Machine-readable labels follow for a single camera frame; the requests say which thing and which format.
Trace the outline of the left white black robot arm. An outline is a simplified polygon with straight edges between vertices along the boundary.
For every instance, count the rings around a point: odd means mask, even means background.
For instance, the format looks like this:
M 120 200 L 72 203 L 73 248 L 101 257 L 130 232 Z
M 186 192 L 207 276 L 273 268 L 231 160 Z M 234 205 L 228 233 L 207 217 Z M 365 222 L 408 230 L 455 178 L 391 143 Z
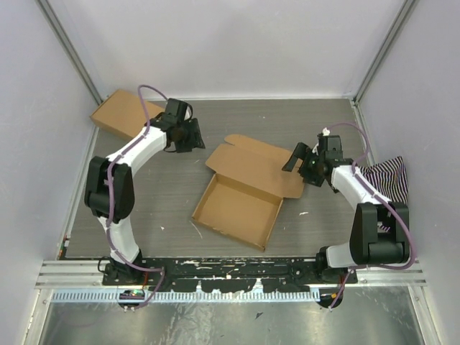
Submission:
M 173 153 L 204 149 L 198 120 L 168 124 L 151 119 L 121 149 L 106 157 L 93 157 L 88 166 L 84 203 L 102 225 L 109 243 L 105 273 L 128 285 L 140 283 L 145 273 L 161 272 L 160 268 L 142 266 L 131 213 L 135 204 L 134 176 L 150 158 L 166 152 L 171 144 L 175 146 Z

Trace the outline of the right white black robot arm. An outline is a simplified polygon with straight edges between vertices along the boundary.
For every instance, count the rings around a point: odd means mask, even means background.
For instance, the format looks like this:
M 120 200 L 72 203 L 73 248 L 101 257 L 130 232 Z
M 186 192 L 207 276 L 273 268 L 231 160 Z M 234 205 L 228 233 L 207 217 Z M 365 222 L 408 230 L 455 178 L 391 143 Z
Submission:
M 316 254 L 314 267 L 321 282 L 333 283 L 351 268 L 402 270 L 413 261 L 408 207 L 391 201 L 367 182 L 353 159 L 343 156 L 339 139 L 315 149 L 297 143 L 282 170 L 291 172 L 297 163 L 304 183 L 321 187 L 327 182 L 354 209 L 349 240 L 322 247 Z

